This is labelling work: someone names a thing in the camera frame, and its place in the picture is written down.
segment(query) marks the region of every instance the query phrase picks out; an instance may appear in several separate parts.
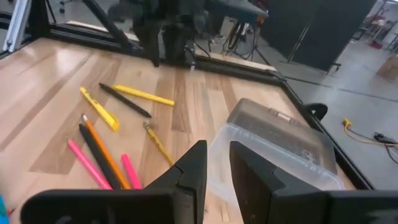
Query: wooden table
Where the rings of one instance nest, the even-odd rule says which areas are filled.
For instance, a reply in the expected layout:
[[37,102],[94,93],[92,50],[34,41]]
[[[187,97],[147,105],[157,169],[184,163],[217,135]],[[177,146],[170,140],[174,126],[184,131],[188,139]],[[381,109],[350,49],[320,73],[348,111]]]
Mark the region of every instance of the wooden table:
[[[169,165],[142,128],[145,119],[100,90],[98,83],[123,84],[173,99],[167,106],[134,96],[150,111],[160,140],[179,159],[200,139],[211,143],[240,98],[249,98],[305,122],[278,87],[199,70],[160,66],[150,61],[74,44],[39,39],[0,60],[0,194],[16,208],[46,189],[97,189],[93,179],[67,147],[74,139],[90,155],[78,131],[86,113],[119,166],[128,153],[144,186]],[[110,130],[81,96],[85,87],[120,122]],[[347,188],[349,180],[339,168]],[[242,223],[236,207],[206,195],[205,223]]]

